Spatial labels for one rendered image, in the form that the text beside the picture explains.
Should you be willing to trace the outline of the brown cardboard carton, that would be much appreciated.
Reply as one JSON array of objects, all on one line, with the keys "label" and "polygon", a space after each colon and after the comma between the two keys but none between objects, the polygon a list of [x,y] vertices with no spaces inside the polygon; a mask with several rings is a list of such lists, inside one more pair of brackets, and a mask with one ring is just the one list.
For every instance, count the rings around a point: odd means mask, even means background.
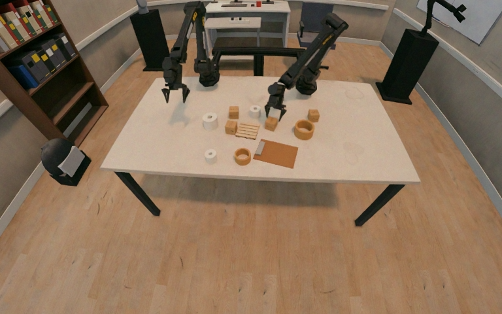
[{"label": "brown cardboard carton", "polygon": [[229,107],[229,119],[239,119],[239,106]]},{"label": "brown cardboard carton", "polygon": [[311,122],[318,122],[320,117],[318,109],[309,109],[307,117]]},{"label": "brown cardboard carton", "polygon": [[265,129],[274,132],[274,130],[277,127],[277,123],[278,123],[277,118],[273,118],[273,117],[269,116],[267,118],[267,120],[265,121]]},{"label": "brown cardboard carton", "polygon": [[228,120],[225,125],[226,134],[235,135],[237,132],[237,121]]}]

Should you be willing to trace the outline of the small wooden pallet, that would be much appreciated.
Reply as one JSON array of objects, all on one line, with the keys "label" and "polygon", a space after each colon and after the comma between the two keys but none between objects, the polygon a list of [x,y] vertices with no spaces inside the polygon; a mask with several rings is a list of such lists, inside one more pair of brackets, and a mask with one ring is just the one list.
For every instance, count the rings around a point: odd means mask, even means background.
[{"label": "small wooden pallet", "polygon": [[241,122],[235,136],[256,140],[256,135],[258,134],[259,127],[259,124]]}]

